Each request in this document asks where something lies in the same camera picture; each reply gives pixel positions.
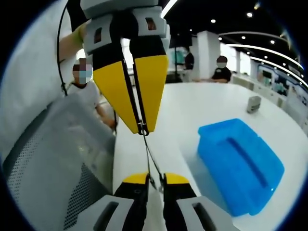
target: person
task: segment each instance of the person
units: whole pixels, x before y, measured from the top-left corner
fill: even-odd
[[[79,50],[82,49],[83,38],[85,37],[86,23],[80,25],[73,33],[64,37],[59,43],[59,57],[60,62],[75,55]],[[79,59],[73,66],[73,77],[74,81],[68,85],[67,93],[77,93],[81,95],[82,100],[85,104],[89,105],[96,110],[100,120],[108,125],[111,129],[115,128],[115,120],[111,119],[107,115],[104,108],[100,106],[100,91],[93,80],[85,81],[80,76],[82,71],[88,71],[89,63],[86,58]]]
[[[191,53],[189,47],[185,47],[185,50],[187,52],[187,55],[185,56],[185,69],[183,75],[181,76],[181,79],[183,82],[190,82],[194,65],[194,56]]]
[[[227,68],[228,59],[225,56],[217,58],[217,67],[213,76],[210,79],[200,79],[196,82],[215,82],[215,83],[228,83],[231,80],[231,71]]]

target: white shirt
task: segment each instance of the white shirt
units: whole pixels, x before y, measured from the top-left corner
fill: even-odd
[[[73,84],[70,85],[67,90],[67,94],[73,93],[77,93],[81,97],[83,103],[92,109],[96,108],[100,102],[100,92],[93,80],[90,80],[85,88],[82,89],[76,87]]]

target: blue plastic container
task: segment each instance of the blue plastic container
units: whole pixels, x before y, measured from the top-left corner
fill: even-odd
[[[231,215],[258,214],[282,178],[280,159],[239,119],[201,127],[199,134],[198,153]]]

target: face mask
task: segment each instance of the face mask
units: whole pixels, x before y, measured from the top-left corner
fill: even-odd
[[[219,68],[225,68],[227,63],[216,63]]]

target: curved light strip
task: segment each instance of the curved light strip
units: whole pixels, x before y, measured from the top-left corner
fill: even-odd
[[[234,32],[221,33],[219,35],[222,36],[222,35],[237,35],[237,34],[264,35],[264,36],[273,37],[273,38],[288,42],[288,40],[286,40],[285,38],[279,37],[277,35],[272,35],[272,34],[263,33],[263,32],[255,32],[255,31],[234,31]]]
[[[266,48],[263,48],[263,47],[250,46],[250,45],[243,45],[243,44],[227,44],[227,46],[229,46],[229,47],[244,47],[244,48],[251,48],[251,49],[267,51],[269,53],[273,53],[273,54],[279,55],[279,56],[281,56],[281,57],[291,61],[292,63],[298,65],[299,67],[301,67],[304,70],[303,66],[299,62],[291,59],[290,57],[288,57],[288,56],[286,56],[284,54],[281,54],[281,53],[276,52],[276,51],[272,51],[270,49],[266,49]]]
[[[167,5],[164,7],[162,11],[161,17],[164,18],[165,15],[170,11],[170,9],[174,6],[175,3],[177,3],[178,0],[170,0]]]
[[[308,88],[308,84],[307,84],[304,80],[302,80],[301,77],[297,76],[296,74],[294,74],[293,72],[289,71],[288,69],[286,69],[286,68],[284,68],[284,67],[282,67],[282,66],[279,66],[279,65],[277,65],[277,64],[275,64],[275,63],[272,63],[272,62],[270,62],[270,61],[264,60],[264,59],[259,59],[259,58],[256,58],[256,57],[250,57],[250,58],[253,59],[253,60],[257,60],[257,61],[260,61],[260,62],[264,62],[264,63],[266,63],[266,64],[270,64],[270,65],[272,65],[272,66],[275,66],[275,67],[277,67],[277,68],[279,68],[279,69],[285,71],[286,73],[289,73],[290,75],[292,75],[292,76],[294,76],[295,78],[297,78],[297,80],[298,80],[299,82],[301,82],[302,84],[304,84],[304,85]]]

